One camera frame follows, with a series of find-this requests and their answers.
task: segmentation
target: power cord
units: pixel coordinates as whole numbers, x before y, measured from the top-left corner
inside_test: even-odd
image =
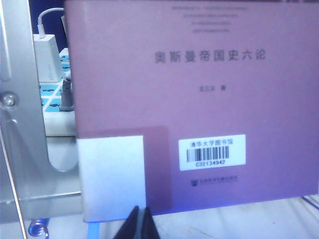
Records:
[[[40,13],[40,15],[38,17],[38,30],[39,30],[40,38],[45,38],[44,27],[43,27],[43,24],[42,24],[42,17],[44,15],[46,15],[47,13],[53,12],[53,11],[64,11],[64,8],[62,8],[62,7],[54,7],[54,8],[47,9],[47,10],[43,11],[42,13]]]

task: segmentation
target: barcode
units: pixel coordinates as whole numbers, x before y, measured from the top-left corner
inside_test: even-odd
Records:
[[[188,149],[186,157],[187,162],[229,158],[229,146]]]

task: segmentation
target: power strip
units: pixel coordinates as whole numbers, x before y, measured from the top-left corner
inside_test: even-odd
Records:
[[[70,74],[69,52],[64,48],[60,52],[63,74]],[[61,104],[63,78],[56,83],[41,83],[40,93],[42,99],[43,119],[45,134],[50,136],[75,136],[74,111],[62,112],[59,110]]]

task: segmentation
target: library barcode label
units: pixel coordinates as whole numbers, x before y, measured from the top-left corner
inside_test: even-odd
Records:
[[[178,141],[181,171],[246,164],[246,135],[226,135]]]

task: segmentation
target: table surface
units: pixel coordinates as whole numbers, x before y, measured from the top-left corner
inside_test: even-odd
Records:
[[[154,221],[162,239],[319,239],[319,210],[301,198],[160,215]],[[101,223],[100,239],[113,238],[122,223]],[[72,215],[51,219],[48,228],[51,239],[85,239],[87,227],[82,215]],[[1,239],[19,238],[18,223],[1,225]]]

